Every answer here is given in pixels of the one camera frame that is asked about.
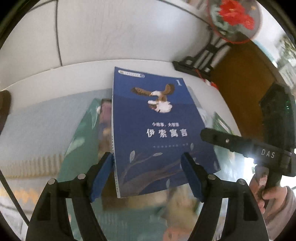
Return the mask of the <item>right hand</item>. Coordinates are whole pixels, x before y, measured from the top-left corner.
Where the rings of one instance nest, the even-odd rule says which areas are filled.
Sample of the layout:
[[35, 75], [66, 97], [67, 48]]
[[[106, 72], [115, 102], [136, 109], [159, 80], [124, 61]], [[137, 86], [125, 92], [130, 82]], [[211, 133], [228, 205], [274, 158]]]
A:
[[269, 169], [256, 165], [254, 171], [249, 187], [261, 213], [265, 217], [269, 217], [277, 213], [285, 203], [287, 187], [274, 186], [267, 188]]

